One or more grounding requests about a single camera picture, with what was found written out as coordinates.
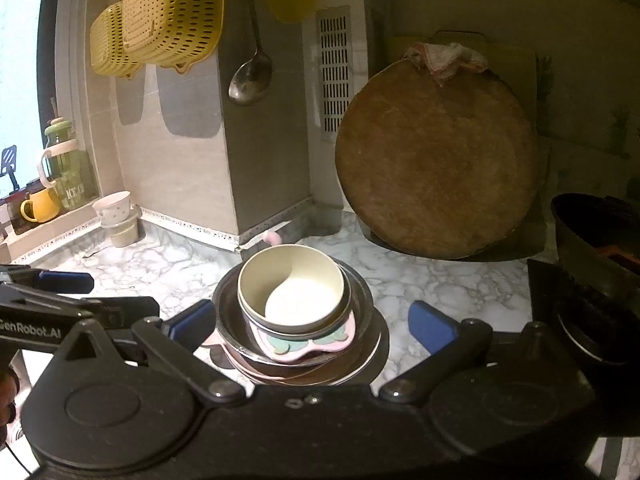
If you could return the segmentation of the left hand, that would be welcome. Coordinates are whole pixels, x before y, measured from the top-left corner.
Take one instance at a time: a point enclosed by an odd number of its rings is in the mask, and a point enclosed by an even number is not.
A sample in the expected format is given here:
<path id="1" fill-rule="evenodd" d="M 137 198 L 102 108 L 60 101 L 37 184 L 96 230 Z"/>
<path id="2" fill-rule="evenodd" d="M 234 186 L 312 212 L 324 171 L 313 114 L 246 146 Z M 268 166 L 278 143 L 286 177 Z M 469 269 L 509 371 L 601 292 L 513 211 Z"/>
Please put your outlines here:
<path id="1" fill-rule="evenodd" d="M 11 367 L 4 368 L 0 376 L 0 444 L 6 443 L 8 426 L 16 417 L 15 398 L 21 385 L 17 374 Z"/>

